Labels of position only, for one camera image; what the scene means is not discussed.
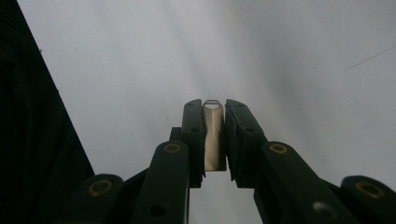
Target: scratch on surface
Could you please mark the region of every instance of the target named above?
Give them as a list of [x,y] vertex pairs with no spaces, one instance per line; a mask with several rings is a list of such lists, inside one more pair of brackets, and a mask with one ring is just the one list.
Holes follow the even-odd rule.
[[348,70],[350,70],[350,69],[352,69],[352,68],[354,68],[354,67],[356,67],[356,66],[358,66],[358,65],[360,65],[360,64],[362,64],[362,63],[366,63],[367,61],[372,60],[372,59],[375,58],[376,56],[379,56],[379,55],[381,55],[381,54],[383,54],[383,53],[386,53],[386,52],[388,52],[388,51],[390,51],[390,50],[392,50],[392,49],[396,49],[396,45],[393,46],[393,47],[391,47],[390,49],[386,49],[386,50],[384,50],[384,51],[381,51],[381,52],[377,53],[376,55],[374,55],[374,56],[372,56],[372,57],[370,57],[370,58],[368,58],[368,59],[366,59],[366,60],[363,60],[363,61],[361,61],[361,62],[359,62],[359,63],[356,63],[356,64],[354,64],[354,65],[348,67],[346,70],[344,70],[344,72],[346,72],[346,71],[348,71]]

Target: gray background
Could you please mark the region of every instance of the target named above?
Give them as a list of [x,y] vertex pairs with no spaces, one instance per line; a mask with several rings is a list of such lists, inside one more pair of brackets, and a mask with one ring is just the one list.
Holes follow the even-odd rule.
[[[322,178],[396,189],[395,1],[19,2],[97,174],[137,174],[185,103],[230,98]],[[260,223],[252,193],[208,174],[190,223]]]

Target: brass screw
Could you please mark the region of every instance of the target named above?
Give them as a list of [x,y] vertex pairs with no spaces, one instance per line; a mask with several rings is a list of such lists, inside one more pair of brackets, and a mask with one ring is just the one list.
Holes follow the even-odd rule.
[[285,146],[280,145],[280,144],[272,144],[270,146],[270,149],[276,153],[279,153],[279,154],[285,154],[288,152],[288,149]]
[[97,180],[90,185],[88,192],[92,197],[98,197],[108,193],[113,188],[113,183],[108,179]]
[[163,149],[167,153],[178,153],[180,151],[181,147],[178,144],[168,144]]
[[374,199],[379,199],[385,196],[384,190],[364,180],[356,183],[355,188],[361,193]]

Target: black cloth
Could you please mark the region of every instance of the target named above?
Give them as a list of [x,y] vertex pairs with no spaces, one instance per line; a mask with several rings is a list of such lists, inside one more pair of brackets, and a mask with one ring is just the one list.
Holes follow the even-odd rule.
[[52,223],[93,175],[21,9],[3,0],[0,175],[0,223]]

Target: thin dark line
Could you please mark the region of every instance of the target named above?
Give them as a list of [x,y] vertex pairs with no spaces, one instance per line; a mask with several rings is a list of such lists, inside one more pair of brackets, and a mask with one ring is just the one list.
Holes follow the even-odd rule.
[[372,57],[370,57],[370,58],[368,58],[368,59],[366,59],[366,60],[363,60],[363,61],[361,61],[361,62],[359,62],[359,63],[357,63],[357,64],[355,64],[355,65],[352,65],[352,66],[348,67],[348,68],[347,68],[346,70],[344,70],[344,71],[346,72],[346,71],[348,71],[348,70],[350,70],[350,69],[352,69],[352,68],[354,68],[354,67],[356,67],[356,66],[358,66],[358,65],[360,65],[360,64],[362,64],[362,63],[365,63],[365,62],[367,62],[367,61],[369,61],[369,60],[372,60],[372,59],[375,58],[376,56],[379,56],[380,54],[383,54],[383,53],[385,53],[385,52],[388,52],[388,51],[390,51],[390,50],[392,50],[392,49],[396,49],[396,45],[393,46],[393,47],[391,47],[390,49],[386,49],[386,50],[384,50],[384,51],[382,51],[382,52],[380,52],[380,53],[377,53],[376,55],[374,55],[374,56],[372,56]]

